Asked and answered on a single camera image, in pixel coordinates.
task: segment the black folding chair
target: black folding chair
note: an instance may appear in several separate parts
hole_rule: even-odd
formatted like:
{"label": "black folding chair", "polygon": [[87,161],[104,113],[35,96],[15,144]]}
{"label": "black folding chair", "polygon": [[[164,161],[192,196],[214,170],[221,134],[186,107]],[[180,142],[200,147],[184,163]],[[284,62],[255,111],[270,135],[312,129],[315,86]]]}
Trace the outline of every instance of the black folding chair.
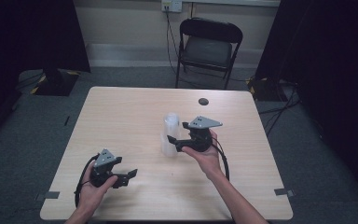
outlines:
{"label": "black folding chair", "polygon": [[229,22],[202,18],[182,21],[175,88],[178,88],[180,64],[182,64],[185,71],[186,65],[189,65],[224,72],[226,90],[242,38],[241,29]]}

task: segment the chair seat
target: chair seat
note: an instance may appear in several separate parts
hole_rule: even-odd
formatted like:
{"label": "chair seat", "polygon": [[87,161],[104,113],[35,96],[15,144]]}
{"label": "chair seat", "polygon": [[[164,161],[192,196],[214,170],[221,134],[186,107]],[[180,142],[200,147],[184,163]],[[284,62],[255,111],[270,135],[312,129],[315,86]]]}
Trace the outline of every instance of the chair seat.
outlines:
{"label": "chair seat", "polygon": [[227,42],[191,36],[182,61],[229,68],[232,46]]}

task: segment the black curtain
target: black curtain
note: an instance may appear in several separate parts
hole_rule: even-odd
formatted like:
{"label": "black curtain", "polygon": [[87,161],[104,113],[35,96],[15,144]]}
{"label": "black curtain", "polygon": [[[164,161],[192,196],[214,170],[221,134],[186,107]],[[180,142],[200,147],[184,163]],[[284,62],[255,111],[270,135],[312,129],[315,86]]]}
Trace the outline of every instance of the black curtain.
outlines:
{"label": "black curtain", "polygon": [[298,84],[323,140],[358,180],[358,0],[282,0],[263,77]]}
{"label": "black curtain", "polygon": [[22,71],[90,71],[72,0],[0,1],[0,106]]}

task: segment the forearm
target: forearm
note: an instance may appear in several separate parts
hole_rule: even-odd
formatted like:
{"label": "forearm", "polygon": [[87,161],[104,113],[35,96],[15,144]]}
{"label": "forearm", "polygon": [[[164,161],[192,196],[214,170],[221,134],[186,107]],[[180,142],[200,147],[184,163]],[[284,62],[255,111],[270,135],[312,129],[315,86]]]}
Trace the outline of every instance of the forearm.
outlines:
{"label": "forearm", "polygon": [[80,224],[88,222],[89,218],[92,217],[91,212],[87,212],[84,209],[77,208],[75,212],[66,220],[65,224]]}
{"label": "forearm", "polygon": [[222,172],[214,173],[208,177],[223,198],[236,223],[267,223],[258,211],[232,186]]}

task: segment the table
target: table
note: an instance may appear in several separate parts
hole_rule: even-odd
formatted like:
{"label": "table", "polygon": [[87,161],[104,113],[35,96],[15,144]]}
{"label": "table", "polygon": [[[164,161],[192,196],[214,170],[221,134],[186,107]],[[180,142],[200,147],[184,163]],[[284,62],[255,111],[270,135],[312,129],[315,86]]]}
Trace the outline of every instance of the table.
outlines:
{"label": "table", "polygon": [[[209,100],[200,105],[199,98]],[[226,152],[230,181],[266,219],[290,219],[287,195],[268,139],[247,91],[205,91],[94,87],[81,110],[40,216],[67,219],[75,210],[74,191],[90,157],[104,148],[121,156],[114,173],[138,169],[127,187],[110,189],[94,220],[228,220],[226,205],[194,159],[170,158],[160,149],[163,118],[174,112],[181,121],[198,115],[223,123],[213,130]],[[188,130],[182,129],[183,139]]]}

